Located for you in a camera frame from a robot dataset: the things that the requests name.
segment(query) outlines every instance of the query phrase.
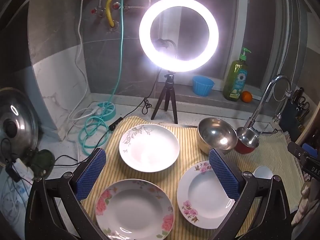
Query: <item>white plate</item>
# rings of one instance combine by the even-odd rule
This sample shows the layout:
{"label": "white plate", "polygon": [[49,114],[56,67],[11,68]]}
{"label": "white plate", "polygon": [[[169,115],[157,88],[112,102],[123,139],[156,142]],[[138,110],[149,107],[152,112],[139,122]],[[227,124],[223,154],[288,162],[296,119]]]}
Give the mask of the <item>white plate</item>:
{"label": "white plate", "polygon": [[141,124],[124,133],[119,143],[124,162],[142,172],[157,172],[170,167],[178,158],[176,136],[157,124]]}
{"label": "white plate", "polygon": [[199,162],[183,174],[177,201],[183,216],[205,229],[218,228],[235,203],[228,198],[209,161]]}
{"label": "white plate", "polygon": [[125,179],[100,195],[96,219],[110,239],[160,240],[170,233],[174,212],[170,199],[158,186]]}

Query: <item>pink flower pattern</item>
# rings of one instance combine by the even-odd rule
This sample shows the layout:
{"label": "pink flower pattern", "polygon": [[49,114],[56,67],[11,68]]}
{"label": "pink flower pattern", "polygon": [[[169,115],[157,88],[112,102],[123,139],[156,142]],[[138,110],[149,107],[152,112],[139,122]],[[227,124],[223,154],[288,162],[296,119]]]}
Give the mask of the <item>pink flower pattern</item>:
{"label": "pink flower pattern", "polygon": [[103,198],[110,198],[111,196],[112,195],[108,189],[106,189],[101,195],[101,197],[103,197]]}
{"label": "pink flower pattern", "polygon": [[107,205],[106,205],[104,199],[102,197],[100,197],[98,199],[97,206],[96,206],[96,215],[102,216],[103,212],[106,210],[106,208],[107,208]]}
{"label": "pink flower pattern", "polygon": [[162,234],[156,235],[157,238],[165,238],[169,232],[172,229],[173,226],[173,222],[174,222],[174,215],[173,215],[173,208],[172,207],[168,207],[168,211],[171,211],[171,214],[166,215],[162,221]]}
{"label": "pink flower pattern", "polygon": [[170,231],[172,228],[173,224],[173,214],[171,213],[170,215],[166,215],[163,218],[163,223],[162,223],[162,230],[164,231]]}
{"label": "pink flower pattern", "polygon": [[201,173],[212,170],[211,165],[207,162],[205,163],[200,163],[200,165],[197,165],[196,171],[200,171]]}
{"label": "pink flower pattern", "polygon": [[185,201],[183,203],[183,206],[181,207],[183,209],[183,213],[185,214],[185,216],[190,219],[191,221],[196,223],[197,221],[199,221],[197,215],[198,215],[198,211],[193,209],[191,206],[190,201]]}
{"label": "pink flower pattern", "polygon": [[107,209],[107,205],[109,204],[109,199],[112,198],[112,194],[110,190],[106,189],[100,196],[96,205],[96,215],[102,216],[103,212]]}

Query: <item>green soap bottle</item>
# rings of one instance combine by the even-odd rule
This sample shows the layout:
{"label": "green soap bottle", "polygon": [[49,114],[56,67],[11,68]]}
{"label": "green soap bottle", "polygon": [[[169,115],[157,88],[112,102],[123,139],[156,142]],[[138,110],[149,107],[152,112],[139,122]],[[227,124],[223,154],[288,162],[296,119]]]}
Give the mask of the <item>green soap bottle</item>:
{"label": "green soap bottle", "polygon": [[235,60],[230,67],[226,83],[223,88],[223,96],[230,101],[238,101],[240,94],[244,88],[245,80],[247,78],[247,65],[245,61],[246,52],[250,50],[242,48],[243,54],[240,54],[239,60]]}

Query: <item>saucepan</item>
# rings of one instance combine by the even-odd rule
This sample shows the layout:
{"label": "saucepan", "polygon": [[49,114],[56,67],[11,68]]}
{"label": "saucepan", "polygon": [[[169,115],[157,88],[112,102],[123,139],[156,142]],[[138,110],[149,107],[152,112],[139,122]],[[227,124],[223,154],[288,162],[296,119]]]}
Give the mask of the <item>saucepan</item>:
{"label": "saucepan", "polygon": [[235,150],[240,154],[253,152],[259,146],[258,136],[250,129],[239,127],[236,131],[238,143]]}

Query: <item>knife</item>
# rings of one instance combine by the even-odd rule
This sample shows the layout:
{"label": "knife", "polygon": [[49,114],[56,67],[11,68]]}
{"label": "knife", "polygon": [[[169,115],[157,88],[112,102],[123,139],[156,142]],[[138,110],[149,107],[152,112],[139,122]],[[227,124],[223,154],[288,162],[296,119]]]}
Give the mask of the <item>knife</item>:
{"label": "knife", "polygon": [[294,102],[295,102],[296,104],[299,103],[299,98],[302,97],[303,92],[304,92],[304,88],[303,88],[303,87],[300,87],[299,92],[298,92],[296,98],[294,99]]}
{"label": "knife", "polygon": [[291,103],[296,99],[298,93],[299,93],[299,90],[297,89],[297,90],[293,93],[293,95],[292,95]]}

